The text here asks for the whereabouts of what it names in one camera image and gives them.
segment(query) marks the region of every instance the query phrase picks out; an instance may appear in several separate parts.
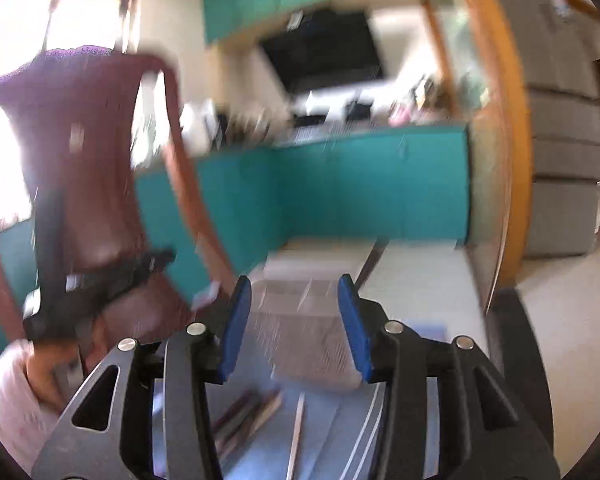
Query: floor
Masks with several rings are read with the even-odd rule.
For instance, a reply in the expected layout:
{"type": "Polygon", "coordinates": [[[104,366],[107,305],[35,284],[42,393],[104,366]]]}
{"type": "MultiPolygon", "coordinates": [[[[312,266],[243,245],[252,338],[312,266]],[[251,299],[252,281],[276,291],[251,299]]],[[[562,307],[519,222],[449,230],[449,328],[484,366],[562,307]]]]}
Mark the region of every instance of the floor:
{"type": "Polygon", "coordinates": [[[565,474],[600,432],[600,233],[589,256],[525,262],[518,290],[544,361],[565,474]]]}
{"type": "MultiPolygon", "coordinates": [[[[298,239],[270,254],[252,280],[337,280],[360,272],[372,242],[298,239]]],[[[442,328],[451,341],[470,335],[488,354],[480,302],[464,248],[455,242],[391,242],[360,290],[382,304],[391,319],[415,328],[442,328]]]]}

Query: sunlight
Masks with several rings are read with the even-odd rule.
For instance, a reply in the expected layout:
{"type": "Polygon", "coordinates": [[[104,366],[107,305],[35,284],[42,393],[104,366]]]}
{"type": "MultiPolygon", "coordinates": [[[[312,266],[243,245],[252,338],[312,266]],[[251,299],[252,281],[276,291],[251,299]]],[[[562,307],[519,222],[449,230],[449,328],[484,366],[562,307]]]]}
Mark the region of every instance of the sunlight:
{"type": "Polygon", "coordinates": [[[29,62],[42,48],[50,0],[0,2],[0,75],[29,62]]]}
{"type": "Polygon", "coordinates": [[[120,31],[120,0],[60,0],[49,23],[46,47],[113,48],[120,31]]]}
{"type": "Polygon", "coordinates": [[[0,220],[14,222],[30,215],[31,200],[20,169],[20,147],[0,108],[0,220]]]}

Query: wooden stick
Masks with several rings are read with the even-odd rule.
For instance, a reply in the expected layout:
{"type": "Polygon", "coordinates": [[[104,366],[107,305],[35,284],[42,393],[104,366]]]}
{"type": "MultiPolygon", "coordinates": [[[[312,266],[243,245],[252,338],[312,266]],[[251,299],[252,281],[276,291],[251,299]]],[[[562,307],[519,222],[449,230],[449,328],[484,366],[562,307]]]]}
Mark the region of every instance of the wooden stick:
{"type": "Polygon", "coordinates": [[[280,409],[280,406],[282,406],[282,392],[277,391],[264,402],[263,408],[260,412],[258,412],[258,415],[253,421],[253,425],[249,430],[249,436],[253,436],[255,432],[264,425],[265,422],[274,416],[280,409]]]}
{"type": "Polygon", "coordinates": [[[289,455],[289,467],[286,470],[286,480],[294,480],[296,471],[296,461],[300,451],[300,433],[302,430],[302,416],[304,415],[304,394],[300,394],[298,399],[298,409],[296,410],[296,423],[294,424],[294,436],[291,440],[291,454],[289,455]]]}

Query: black television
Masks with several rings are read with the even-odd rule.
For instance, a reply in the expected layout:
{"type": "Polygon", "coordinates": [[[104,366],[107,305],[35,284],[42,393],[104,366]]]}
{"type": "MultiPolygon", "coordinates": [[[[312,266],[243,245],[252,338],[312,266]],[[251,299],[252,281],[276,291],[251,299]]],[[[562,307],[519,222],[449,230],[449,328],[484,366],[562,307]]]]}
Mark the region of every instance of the black television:
{"type": "Polygon", "coordinates": [[[364,12],[317,10],[260,46],[291,95],[384,79],[364,12]]]}

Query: brown plastic chair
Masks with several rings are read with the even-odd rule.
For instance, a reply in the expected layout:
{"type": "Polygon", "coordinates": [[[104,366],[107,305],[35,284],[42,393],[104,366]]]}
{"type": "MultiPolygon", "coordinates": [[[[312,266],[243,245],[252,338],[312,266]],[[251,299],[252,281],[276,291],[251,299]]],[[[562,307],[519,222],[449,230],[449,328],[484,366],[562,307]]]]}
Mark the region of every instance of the brown plastic chair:
{"type": "MultiPolygon", "coordinates": [[[[180,213],[212,280],[230,292],[235,279],[202,200],[178,120],[174,71],[159,57],[99,47],[53,50],[0,77],[0,107],[22,152],[30,196],[62,193],[64,271],[89,272],[148,249],[130,163],[131,123],[142,75],[164,73],[170,142],[164,161],[180,213]]],[[[0,264],[0,324],[24,336],[22,314],[0,264]]],[[[192,318],[163,274],[105,311],[107,339],[157,340],[192,318]]]]}

